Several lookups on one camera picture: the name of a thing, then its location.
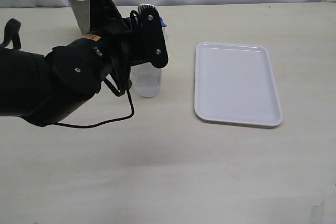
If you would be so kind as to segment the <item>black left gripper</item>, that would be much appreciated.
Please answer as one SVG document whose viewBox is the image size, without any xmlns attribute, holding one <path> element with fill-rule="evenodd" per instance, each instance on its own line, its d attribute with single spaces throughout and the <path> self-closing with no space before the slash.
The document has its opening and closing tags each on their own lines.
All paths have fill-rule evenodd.
<svg viewBox="0 0 336 224">
<path fill-rule="evenodd" d="M 150 62 L 164 68 L 168 53 L 159 12 L 145 7 L 139 13 L 132 10 L 130 20 L 121 16 L 112 0 L 90 0 L 90 31 L 99 31 L 113 50 L 129 55 L 132 66 Z"/>
</svg>

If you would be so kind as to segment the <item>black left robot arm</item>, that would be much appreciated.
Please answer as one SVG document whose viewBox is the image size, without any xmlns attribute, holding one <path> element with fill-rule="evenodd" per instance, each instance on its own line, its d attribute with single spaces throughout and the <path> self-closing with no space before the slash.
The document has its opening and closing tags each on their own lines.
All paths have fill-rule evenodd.
<svg viewBox="0 0 336 224">
<path fill-rule="evenodd" d="M 1 43 L 1 116 L 35 126 L 63 120 L 105 84 L 117 97 L 129 95 L 131 68 L 164 68 L 168 53 L 162 20 L 142 4 L 123 17 L 112 0 L 69 0 L 81 37 L 47 55 L 21 50 L 21 23 L 10 19 Z"/>
</svg>

